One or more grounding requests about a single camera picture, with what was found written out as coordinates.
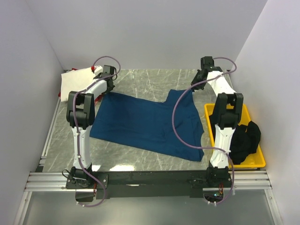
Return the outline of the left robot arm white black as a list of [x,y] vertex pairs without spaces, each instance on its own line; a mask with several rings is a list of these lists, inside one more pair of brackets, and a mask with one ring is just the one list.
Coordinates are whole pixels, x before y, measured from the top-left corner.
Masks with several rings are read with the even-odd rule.
[[119,72],[120,69],[104,65],[103,71],[85,89],[69,93],[66,119],[73,132],[74,162],[67,184],[89,188],[96,182],[92,175],[90,157],[90,131],[95,121],[95,99],[113,90],[113,81]]

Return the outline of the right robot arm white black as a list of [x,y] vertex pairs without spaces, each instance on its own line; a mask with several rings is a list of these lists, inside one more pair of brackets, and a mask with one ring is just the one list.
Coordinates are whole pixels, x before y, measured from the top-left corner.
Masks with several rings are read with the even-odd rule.
[[208,83],[216,95],[210,124],[215,128],[214,151],[207,168],[206,183],[216,187],[220,183],[232,184],[228,158],[233,134],[241,120],[243,95],[237,93],[225,79],[234,72],[222,71],[215,66],[212,56],[200,59],[201,69],[191,82],[192,90],[203,90]]

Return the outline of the blue t shirt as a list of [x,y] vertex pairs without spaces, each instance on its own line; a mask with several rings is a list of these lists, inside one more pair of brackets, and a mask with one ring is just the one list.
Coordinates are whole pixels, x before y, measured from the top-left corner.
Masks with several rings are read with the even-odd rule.
[[200,162],[204,133],[188,91],[170,90],[164,102],[110,92],[102,100],[90,131],[92,138]]

